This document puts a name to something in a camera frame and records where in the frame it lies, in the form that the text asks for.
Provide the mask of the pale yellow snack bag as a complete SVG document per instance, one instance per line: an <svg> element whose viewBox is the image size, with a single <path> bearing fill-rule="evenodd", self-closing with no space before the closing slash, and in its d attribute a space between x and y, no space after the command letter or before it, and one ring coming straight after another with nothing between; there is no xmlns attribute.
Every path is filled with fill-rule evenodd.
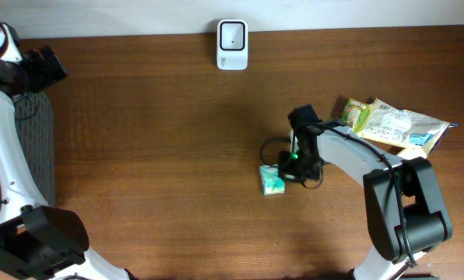
<svg viewBox="0 0 464 280"><path fill-rule="evenodd" d="M448 129L457 126L456 123L411 110L400 110L375 99L366 120L356 134L361 138L402 149L422 148L428 157Z"/></svg>

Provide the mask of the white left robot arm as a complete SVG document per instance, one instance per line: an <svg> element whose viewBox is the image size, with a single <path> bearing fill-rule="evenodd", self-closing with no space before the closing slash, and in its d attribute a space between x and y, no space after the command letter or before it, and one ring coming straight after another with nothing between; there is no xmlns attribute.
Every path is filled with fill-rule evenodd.
<svg viewBox="0 0 464 280"><path fill-rule="evenodd" d="M25 116L16 105L65 79L53 50L19 51L19 37L0 21L0 271L16 279L132 279L101 257L80 217L49 205L32 177L16 125L42 118L33 103Z"/></svg>

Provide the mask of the white tube gold cap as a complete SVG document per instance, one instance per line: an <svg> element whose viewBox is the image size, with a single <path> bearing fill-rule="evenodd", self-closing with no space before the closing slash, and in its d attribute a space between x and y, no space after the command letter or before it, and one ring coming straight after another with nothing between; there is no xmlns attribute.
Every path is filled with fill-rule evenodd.
<svg viewBox="0 0 464 280"><path fill-rule="evenodd" d="M403 159L407 159L407 160L411 160L415 158L424 158L424 159L427 158L427 154L424 150L422 150L422 148L402 149L400 152L397 153L397 156Z"/></svg>

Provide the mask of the teal tissue pack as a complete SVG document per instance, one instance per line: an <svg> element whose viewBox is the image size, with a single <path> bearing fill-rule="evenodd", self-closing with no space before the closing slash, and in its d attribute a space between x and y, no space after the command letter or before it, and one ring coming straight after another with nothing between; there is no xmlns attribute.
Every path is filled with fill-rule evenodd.
<svg viewBox="0 0 464 280"><path fill-rule="evenodd" d="M264 195L283 194L285 192L285 183L279 177L277 165L262 165L259 167L259 174Z"/></svg>

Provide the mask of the green tea pouch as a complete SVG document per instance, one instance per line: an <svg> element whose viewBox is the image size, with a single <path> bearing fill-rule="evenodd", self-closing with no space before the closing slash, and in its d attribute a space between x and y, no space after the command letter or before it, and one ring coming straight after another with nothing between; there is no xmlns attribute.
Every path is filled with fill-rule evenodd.
<svg viewBox="0 0 464 280"><path fill-rule="evenodd" d="M341 119L357 133L366 120L370 109L370 104L350 98L343 109Z"/></svg>

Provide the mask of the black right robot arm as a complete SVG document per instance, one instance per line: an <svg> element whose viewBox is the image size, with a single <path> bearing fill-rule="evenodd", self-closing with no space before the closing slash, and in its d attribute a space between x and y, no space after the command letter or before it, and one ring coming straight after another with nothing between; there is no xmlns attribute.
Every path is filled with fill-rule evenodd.
<svg viewBox="0 0 464 280"><path fill-rule="evenodd" d="M399 279L452 237L453 225L431 163L403 159L358 137L343 121L321 120L311 105L287 117L290 151L279 155L281 178L320 181L332 164L364 189L372 247L351 279Z"/></svg>

